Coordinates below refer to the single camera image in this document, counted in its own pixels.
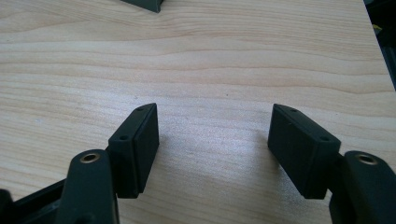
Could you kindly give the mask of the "dark grey block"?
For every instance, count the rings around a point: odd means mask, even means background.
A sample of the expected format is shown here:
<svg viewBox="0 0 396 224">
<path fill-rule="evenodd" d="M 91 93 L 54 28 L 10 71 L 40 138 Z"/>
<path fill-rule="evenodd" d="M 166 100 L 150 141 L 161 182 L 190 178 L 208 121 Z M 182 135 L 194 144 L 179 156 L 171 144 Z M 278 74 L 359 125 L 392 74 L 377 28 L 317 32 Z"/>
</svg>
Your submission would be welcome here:
<svg viewBox="0 0 396 224">
<path fill-rule="evenodd" d="M 151 12 L 159 13 L 164 0 L 121 0 L 122 2 L 141 7 Z"/>
</svg>

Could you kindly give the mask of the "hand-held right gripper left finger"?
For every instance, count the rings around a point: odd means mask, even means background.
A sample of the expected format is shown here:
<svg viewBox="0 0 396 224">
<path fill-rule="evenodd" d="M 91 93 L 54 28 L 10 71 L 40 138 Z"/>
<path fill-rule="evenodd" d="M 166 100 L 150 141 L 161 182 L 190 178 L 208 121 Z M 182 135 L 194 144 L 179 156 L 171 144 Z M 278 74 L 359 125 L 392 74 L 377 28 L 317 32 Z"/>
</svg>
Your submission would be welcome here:
<svg viewBox="0 0 396 224">
<path fill-rule="evenodd" d="M 136 108 L 108 140 L 115 192 L 134 199 L 144 191 L 159 140 L 157 105 Z"/>
</svg>

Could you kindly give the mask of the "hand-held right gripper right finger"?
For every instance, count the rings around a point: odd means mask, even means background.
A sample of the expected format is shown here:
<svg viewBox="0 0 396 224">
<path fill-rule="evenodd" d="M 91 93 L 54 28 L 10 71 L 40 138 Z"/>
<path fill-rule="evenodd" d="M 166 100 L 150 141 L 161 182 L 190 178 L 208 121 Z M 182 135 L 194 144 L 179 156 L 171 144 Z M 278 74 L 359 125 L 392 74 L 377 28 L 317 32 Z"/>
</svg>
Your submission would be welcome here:
<svg viewBox="0 0 396 224">
<path fill-rule="evenodd" d="M 270 151 L 306 199 L 323 199 L 327 170 L 337 160 L 341 141 L 301 111 L 273 105 Z"/>
</svg>

